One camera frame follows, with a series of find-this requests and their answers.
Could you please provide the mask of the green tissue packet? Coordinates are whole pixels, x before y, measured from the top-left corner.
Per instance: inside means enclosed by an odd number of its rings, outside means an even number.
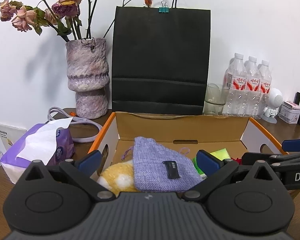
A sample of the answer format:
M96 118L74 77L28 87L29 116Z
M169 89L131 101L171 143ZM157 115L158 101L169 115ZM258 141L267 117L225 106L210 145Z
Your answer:
M224 166L224 159L231 159L225 148L211 153L199 150L192 162L200 175L208 177Z

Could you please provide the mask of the orange cardboard box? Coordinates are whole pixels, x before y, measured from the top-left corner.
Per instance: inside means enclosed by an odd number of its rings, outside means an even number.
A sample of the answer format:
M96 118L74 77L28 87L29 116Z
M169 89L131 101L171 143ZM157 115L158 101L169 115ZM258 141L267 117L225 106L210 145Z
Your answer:
M97 181L109 166L132 160L131 153L125 160L121 156L136 137L152 138L191 160L199 150L211 153L225 148L231 159L241 158L246 152L260 152L263 146L271 153L283 152L281 144L252 118L115 112L91 146L102 155L93 180Z

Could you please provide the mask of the purple tissue pack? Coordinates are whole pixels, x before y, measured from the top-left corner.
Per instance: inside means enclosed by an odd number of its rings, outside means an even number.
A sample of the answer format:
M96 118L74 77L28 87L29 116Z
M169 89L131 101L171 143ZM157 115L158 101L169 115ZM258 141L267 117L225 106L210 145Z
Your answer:
M12 183L16 183L33 160L56 165L74 154L69 125L71 118L36 124L2 156L1 165Z

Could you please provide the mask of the white robot figurine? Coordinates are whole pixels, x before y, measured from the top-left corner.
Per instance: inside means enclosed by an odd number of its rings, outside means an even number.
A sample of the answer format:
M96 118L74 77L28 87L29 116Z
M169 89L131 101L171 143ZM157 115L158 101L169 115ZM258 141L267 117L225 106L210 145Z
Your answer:
M271 88L261 118L268 123L276 124L277 119L275 116L277 116L282 103L283 96L281 91L277 88Z

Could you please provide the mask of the purple knitted pouch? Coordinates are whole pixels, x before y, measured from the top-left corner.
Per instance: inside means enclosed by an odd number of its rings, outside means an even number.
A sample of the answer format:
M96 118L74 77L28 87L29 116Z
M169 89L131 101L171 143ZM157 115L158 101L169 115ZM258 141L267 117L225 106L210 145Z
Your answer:
M134 186L141 192L185 192L207 178L199 174L190 158L152 138L136 137L121 159L130 153Z

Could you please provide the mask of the glass cup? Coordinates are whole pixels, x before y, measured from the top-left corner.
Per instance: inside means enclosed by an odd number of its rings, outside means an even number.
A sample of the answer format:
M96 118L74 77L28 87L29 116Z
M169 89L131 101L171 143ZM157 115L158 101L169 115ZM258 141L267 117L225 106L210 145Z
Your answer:
M228 87L208 83L204 101L204 115L222 115L228 93Z

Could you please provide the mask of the left water bottle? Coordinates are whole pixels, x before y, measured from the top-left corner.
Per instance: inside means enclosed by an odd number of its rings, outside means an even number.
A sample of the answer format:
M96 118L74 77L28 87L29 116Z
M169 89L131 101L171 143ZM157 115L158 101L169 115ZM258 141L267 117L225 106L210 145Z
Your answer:
M224 85L229 89L223 114L245 116L247 106L247 70L244 66L243 55L235 53L232 62L225 73Z

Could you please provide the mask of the water bottle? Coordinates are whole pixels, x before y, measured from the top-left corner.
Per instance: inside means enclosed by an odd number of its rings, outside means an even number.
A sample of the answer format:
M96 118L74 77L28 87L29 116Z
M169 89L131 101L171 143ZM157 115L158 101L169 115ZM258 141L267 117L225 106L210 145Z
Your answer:
M269 62L266 60L262 60L258 71L260 73L260 101L258 104L257 116L260 118L263 115L263 110L266 106L266 100L268 98L272 82L271 71L269 69Z
M257 67L257 58L249 56L248 61L245 63L245 68L247 71L247 107L245 113L248 116L255 116L260 100L260 72Z
M223 114L245 116L247 106L247 70L244 66L243 55L235 53L232 62L225 73L224 85L229 89Z

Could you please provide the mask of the middle water bottle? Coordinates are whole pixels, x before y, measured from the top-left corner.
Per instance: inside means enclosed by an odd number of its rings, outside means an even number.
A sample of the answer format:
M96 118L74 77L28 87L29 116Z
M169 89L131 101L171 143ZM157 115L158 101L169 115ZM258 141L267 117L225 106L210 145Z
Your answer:
M245 63L245 68L247 71L247 107L245 113L248 116L255 116L260 100L260 72L257 67L257 58L249 56L248 61Z

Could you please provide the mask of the right water bottle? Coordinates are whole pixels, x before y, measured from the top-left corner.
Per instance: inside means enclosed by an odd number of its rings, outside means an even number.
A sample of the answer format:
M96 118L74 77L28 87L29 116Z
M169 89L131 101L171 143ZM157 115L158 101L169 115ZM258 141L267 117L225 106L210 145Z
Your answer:
M271 71L269 69L269 62L266 60L262 60L258 71L260 73L260 101L258 104L257 116L260 118L263 115L263 110L266 106L266 100L268 98L272 82Z

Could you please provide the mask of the white booklet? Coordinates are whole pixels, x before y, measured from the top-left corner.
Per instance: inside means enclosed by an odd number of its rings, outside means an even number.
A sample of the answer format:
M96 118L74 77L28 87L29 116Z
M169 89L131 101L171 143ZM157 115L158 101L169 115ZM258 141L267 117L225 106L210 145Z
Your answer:
M25 128L0 123L0 152L9 150L26 132Z

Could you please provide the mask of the purple ceramic vase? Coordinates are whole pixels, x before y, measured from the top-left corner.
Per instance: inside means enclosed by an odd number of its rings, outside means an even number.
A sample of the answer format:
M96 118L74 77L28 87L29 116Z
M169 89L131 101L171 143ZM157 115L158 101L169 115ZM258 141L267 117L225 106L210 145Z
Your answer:
M97 119L108 111L106 87L110 83L104 38L72 40L65 44L68 88L75 92L76 114Z

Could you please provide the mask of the black paper bag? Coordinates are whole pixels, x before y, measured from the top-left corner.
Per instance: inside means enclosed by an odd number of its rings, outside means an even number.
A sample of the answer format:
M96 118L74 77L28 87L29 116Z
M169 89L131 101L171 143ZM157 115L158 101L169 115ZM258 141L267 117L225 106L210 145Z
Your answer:
M209 71L211 12L117 7L111 105L115 112L200 115Z

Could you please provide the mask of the dried pink roses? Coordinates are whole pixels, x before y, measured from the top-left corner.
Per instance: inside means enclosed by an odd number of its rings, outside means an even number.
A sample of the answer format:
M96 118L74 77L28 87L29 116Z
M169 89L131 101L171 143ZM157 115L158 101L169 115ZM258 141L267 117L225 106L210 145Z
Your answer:
M57 35L65 42L69 42L68 36L73 35L76 40L90 40L91 23L97 0L88 0L88 26L86 34L81 33L82 21L80 4L83 0L57 0L48 5L46 0L42 2L46 9L25 5L23 2L4 0L0 2L0 20L10 21L17 31L27 32L34 30L38 35L42 34L43 27L53 28Z

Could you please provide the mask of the teal binder clip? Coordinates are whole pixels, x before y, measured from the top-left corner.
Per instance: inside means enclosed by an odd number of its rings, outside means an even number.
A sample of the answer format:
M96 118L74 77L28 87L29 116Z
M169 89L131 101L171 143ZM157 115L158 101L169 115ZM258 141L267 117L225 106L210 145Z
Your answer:
M161 6L159 7L159 13L169 13L169 7L165 0L161 1Z

